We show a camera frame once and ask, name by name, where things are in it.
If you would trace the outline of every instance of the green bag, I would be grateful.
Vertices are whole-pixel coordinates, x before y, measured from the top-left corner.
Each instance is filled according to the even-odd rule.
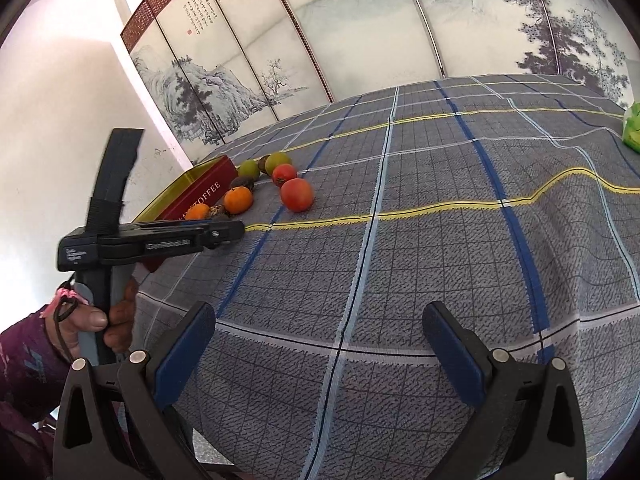
[[[640,153],[640,103],[633,103],[625,112],[622,142]]]

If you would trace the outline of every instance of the hand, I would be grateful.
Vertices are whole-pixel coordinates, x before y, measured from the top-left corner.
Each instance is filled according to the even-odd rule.
[[[131,278],[124,292],[124,299],[109,310],[110,326],[104,332],[104,343],[116,353],[126,352],[131,346],[133,317],[136,312],[136,294],[138,284]],[[64,306],[61,314],[68,308]],[[78,305],[71,316],[60,322],[60,335],[66,343],[72,357],[78,359],[80,346],[78,332],[100,332],[107,326],[107,316],[99,308],[91,305]],[[64,356],[62,345],[56,334],[53,316],[45,318],[47,336],[51,344]]]

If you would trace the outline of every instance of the pink string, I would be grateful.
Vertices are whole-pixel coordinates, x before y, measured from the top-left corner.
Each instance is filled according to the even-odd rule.
[[[56,295],[53,297],[53,300],[51,300],[51,303],[49,303],[47,307],[40,313],[40,317],[43,318],[51,316],[54,313],[56,307],[60,304],[60,300],[63,296],[66,296],[66,298],[70,300],[76,299],[79,303],[82,303],[84,305],[89,304],[89,302],[85,298],[80,296],[80,294],[78,294],[76,291],[68,290],[67,288],[59,288],[56,291]]]

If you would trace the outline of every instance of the white wall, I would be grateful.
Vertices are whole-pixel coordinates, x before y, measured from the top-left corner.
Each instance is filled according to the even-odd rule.
[[[629,74],[634,101],[640,101],[640,61],[626,60],[626,71]]]
[[[146,130],[125,220],[189,165],[162,137],[166,124],[149,107],[121,30],[113,0],[40,0],[0,48],[0,330],[49,301],[66,278],[56,270],[57,244],[84,224],[112,128]]]

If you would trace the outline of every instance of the black cord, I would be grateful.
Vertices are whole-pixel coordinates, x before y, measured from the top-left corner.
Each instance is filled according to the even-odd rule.
[[[73,311],[78,307],[79,303],[77,301],[74,301],[67,310],[65,310],[62,314],[60,314],[60,309],[64,304],[66,303],[63,303],[62,301],[60,301],[60,303],[56,307],[53,313],[53,324],[56,328],[56,335],[58,336],[58,342],[60,343],[60,348],[62,348],[62,352],[64,353],[66,360],[71,363],[73,362],[74,358],[71,355],[71,352],[69,351],[69,347],[66,345],[65,340],[63,339],[62,334],[60,332],[60,322],[64,321],[67,317],[71,316]]]
[[[61,288],[65,288],[66,290],[72,290],[71,280],[75,276],[76,274],[73,273],[71,277],[68,280],[66,280],[66,282],[60,283],[58,290],[60,290]],[[62,306],[65,304],[68,304],[68,303],[66,301],[63,301],[63,298],[61,298],[60,302],[58,303],[58,306],[53,312],[53,324],[56,329],[56,336],[58,336],[58,342],[60,343],[60,348],[62,348],[62,352],[65,355],[66,360],[68,360],[71,363],[73,362],[74,357],[71,355],[71,352],[69,351],[69,347],[66,345],[65,340],[62,337],[62,333],[60,332],[60,322],[64,321],[67,317],[71,316],[74,310],[78,307],[79,303],[78,303],[78,300],[74,298],[70,302],[69,308],[66,309],[62,314],[60,314],[60,310],[62,309]]]

